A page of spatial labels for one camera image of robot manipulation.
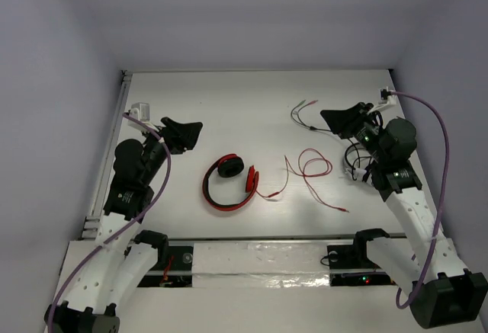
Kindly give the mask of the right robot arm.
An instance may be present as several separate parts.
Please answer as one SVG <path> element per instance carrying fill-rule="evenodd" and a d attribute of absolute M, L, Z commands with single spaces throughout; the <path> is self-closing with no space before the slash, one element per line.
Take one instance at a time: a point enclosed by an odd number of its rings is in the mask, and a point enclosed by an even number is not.
<path fill-rule="evenodd" d="M 371 183 L 396 217 L 413 250 L 404 254 L 382 229 L 357 232 L 347 258 L 362 267 L 377 265 L 405 294 L 425 329 L 475 320 L 487 295 L 487 280 L 458 257 L 440 229 L 439 213 L 426 202 L 422 183 L 409 160 L 416 150 L 416 128 L 403 118 L 380 125 L 371 104 L 322 110 L 331 132 L 358 141 L 374 160 Z"/>

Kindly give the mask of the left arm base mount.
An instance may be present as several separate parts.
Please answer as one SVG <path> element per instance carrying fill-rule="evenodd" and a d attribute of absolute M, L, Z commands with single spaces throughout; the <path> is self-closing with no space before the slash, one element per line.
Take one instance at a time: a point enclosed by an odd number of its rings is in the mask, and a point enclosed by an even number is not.
<path fill-rule="evenodd" d="M 166 234 L 149 230 L 135 237 L 135 245 L 148 245 L 156 252 L 156 261 L 142 277 L 139 288 L 192 287 L 193 245 L 172 244 Z"/>

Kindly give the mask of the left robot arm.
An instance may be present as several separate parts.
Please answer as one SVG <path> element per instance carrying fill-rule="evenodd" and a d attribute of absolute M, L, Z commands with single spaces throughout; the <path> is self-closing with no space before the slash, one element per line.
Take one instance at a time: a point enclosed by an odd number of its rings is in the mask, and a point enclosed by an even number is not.
<path fill-rule="evenodd" d="M 192 150 L 203 128 L 201 122 L 177 123 L 162 118 L 161 126 L 129 114 L 144 142 L 127 139 L 114 151 L 114 176 L 103 208 L 95 246 L 66 278 L 48 307 L 49 332 L 117 332 L 118 310 L 146 273 L 169 261 L 166 235 L 143 230 L 144 216 L 162 196 L 150 183 L 172 156 Z"/>

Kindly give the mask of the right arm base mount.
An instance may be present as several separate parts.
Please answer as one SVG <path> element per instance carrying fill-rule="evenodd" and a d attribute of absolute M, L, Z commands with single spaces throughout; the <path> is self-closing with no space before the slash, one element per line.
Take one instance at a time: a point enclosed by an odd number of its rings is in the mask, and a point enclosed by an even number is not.
<path fill-rule="evenodd" d="M 331 272 L 332 287 L 393 285 L 393 281 L 367 258 L 366 244 L 390 235 L 382 229 L 366 229 L 355 233 L 349 245 L 329 245 L 320 259 Z"/>

